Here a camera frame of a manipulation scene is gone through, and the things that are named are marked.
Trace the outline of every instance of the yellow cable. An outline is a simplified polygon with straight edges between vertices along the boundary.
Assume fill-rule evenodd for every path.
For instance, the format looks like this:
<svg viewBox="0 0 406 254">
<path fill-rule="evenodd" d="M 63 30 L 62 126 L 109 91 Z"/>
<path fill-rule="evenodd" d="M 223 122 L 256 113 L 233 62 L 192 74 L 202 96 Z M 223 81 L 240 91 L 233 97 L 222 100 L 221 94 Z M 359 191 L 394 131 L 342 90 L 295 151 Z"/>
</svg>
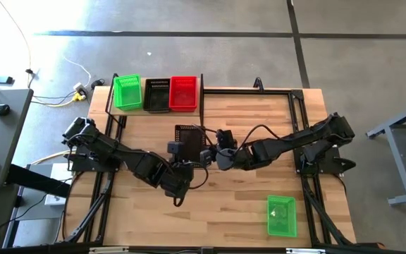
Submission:
<svg viewBox="0 0 406 254">
<path fill-rule="evenodd" d="M 45 106 L 48 106 L 48 107 L 63 107 L 63 106 L 66 106 L 66 105 L 70 104 L 71 102 L 83 101 L 83 100 L 85 100 L 85 96 L 80 95 L 79 92 L 76 92 L 75 95 L 73 95 L 73 97 L 71 98 L 71 100 L 69 102 L 66 102 L 64 104 L 58 104 L 58 105 L 51 105 L 49 103 L 46 103 L 46 102 L 43 102 L 43 101 L 39 100 L 38 98 L 36 98 L 36 99 L 38 101 L 36 103 L 41 104 L 41 105 L 45 105 Z"/>
</svg>

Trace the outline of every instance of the plastic basket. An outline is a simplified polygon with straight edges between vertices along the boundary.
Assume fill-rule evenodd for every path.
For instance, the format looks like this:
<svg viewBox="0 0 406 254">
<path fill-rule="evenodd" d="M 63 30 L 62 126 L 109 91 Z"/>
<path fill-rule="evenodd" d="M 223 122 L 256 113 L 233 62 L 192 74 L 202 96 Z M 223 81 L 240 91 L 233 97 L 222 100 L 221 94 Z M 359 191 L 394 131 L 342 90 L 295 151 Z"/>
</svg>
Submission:
<svg viewBox="0 0 406 254">
<path fill-rule="evenodd" d="M 195 111 L 197 108 L 197 77 L 171 78 L 168 107 L 173 111 Z"/>
<path fill-rule="evenodd" d="M 179 154 L 181 159 L 200 162 L 200 152 L 206 146 L 206 138 L 195 126 L 175 125 L 175 141 L 183 142 L 184 149 Z"/>
<path fill-rule="evenodd" d="M 271 236 L 297 237 L 294 197 L 267 197 L 267 233 Z"/>
<path fill-rule="evenodd" d="M 113 96 L 118 109 L 126 111 L 142 108 L 140 76 L 133 74 L 114 78 Z"/>
<path fill-rule="evenodd" d="M 170 78 L 155 78 L 145 81 L 144 110 L 149 113 L 166 113 L 168 95 L 170 93 Z"/>
</svg>

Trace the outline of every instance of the black floor stripe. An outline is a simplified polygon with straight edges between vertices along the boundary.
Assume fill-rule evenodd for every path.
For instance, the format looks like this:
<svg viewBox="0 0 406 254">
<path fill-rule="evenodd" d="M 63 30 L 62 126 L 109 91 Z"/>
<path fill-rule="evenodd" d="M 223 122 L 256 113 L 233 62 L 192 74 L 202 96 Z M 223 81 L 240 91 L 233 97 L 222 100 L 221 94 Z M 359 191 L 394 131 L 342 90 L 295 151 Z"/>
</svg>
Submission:
<svg viewBox="0 0 406 254">
<path fill-rule="evenodd" d="M 305 39 L 376 39 L 376 40 L 406 40 L 406 34 L 347 34 L 347 33 L 300 33 Z"/>
<path fill-rule="evenodd" d="M 85 31 L 52 30 L 34 32 L 37 36 L 71 37 L 254 37 L 254 38 L 291 38 L 304 39 L 342 39 L 342 40 L 406 40 L 406 34 L 350 34 L 350 33 L 295 33 L 295 32 L 166 32 L 166 31 Z"/>
<path fill-rule="evenodd" d="M 253 37 L 291 38 L 291 32 L 158 32 L 158 31 L 81 31 L 57 30 L 35 32 L 34 35 L 79 37 Z"/>
<path fill-rule="evenodd" d="M 295 53 L 297 54 L 297 64 L 299 66 L 300 79 L 302 80 L 302 87 L 309 88 L 308 72 L 307 72 L 307 67 L 305 66 L 305 59 L 303 57 L 302 42 L 300 41 L 299 28 L 297 26 L 297 18 L 295 17 L 293 1 L 287 0 L 287 2 L 288 2 L 290 26 L 293 29 Z"/>
</svg>

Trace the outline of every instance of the desk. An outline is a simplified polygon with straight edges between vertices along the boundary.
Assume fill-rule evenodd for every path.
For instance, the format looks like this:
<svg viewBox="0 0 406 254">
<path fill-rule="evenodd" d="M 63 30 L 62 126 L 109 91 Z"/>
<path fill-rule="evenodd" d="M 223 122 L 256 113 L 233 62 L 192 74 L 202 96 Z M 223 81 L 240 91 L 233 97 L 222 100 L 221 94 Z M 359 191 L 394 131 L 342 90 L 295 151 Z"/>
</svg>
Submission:
<svg viewBox="0 0 406 254">
<path fill-rule="evenodd" d="M 312 125 L 325 119 L 327 113 L 321 90 L 303 91 L 309 123 Z M 95 120 L 101 131 L 104 131 L 107 120 L 104 106 L 108 93 L 108 87 L 97 87 L 89 110 L 89 117 Z M 199 116 L 128 116 L 122 143 L 169 157 L 166 144 L 175 138 L 174 126 L 192 123 L 199 124 Z M 230 129 L 235 138 L 241 141 L 259 123 L 269 126 L 277 135 L 292 133 L 287 97 L 204 97 L 204 124 L 207 128 Z M 269 136 L 265 130 L 258 129 L 250 140 Z M 94 177 L 95 173 L 84 173 L 73 187 L 66 211 L 68 233 L 79 224 L 89 209 Z M 201 183 L 203 178 L 204 172 L 196 170 L 192 185 Z M 355 242 L 343 186 L 333 176 L 321 175 L 320 178 L 327 213 L 345 237 Z M 267 195 L 296 198 L 297 238 L 268 236 Z M 320 220 L 316 213 L 314 220 L 318 237 L 322 239 Z M 95 222 L 92 231 L 94 235 L 99 215 Z M 104 245 L 310 246 L 302 186 L 300 177 L 295 173 L 293 154 L 287 152 L 270 166 L 254 171 L 219 171 L 213 165 L 209 168 L 208 182 L 197 190 L 190 190 L 181 207 L 174 207 L 172 199 L 166 197 L 163 190 L 147 186 L 128 171 L 120 171 L 113 185 Z"/>
</svg>

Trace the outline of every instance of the black basket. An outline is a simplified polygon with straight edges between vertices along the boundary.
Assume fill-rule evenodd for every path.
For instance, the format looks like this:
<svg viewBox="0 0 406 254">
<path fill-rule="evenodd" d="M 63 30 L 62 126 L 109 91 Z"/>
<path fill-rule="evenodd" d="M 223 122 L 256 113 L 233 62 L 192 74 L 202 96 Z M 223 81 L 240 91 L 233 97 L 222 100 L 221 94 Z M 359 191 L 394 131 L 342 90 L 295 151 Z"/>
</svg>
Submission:
<svg viewBox="0 0 406 254">
<path fill-rule="evenodd" d="M 145 81 L 144 110 L 149 113 L 167 113 L 170 78 L 149 78 Z"/>
<path fill-rule="evenodd" d="M 200 163 L 200 152 L 206 147 L 206 138 L 200 130 L 195 126 L 175 125 L 175 141 L 184 143 L 183 152 L 179 154 L 181 159 Z"/>
</svg>

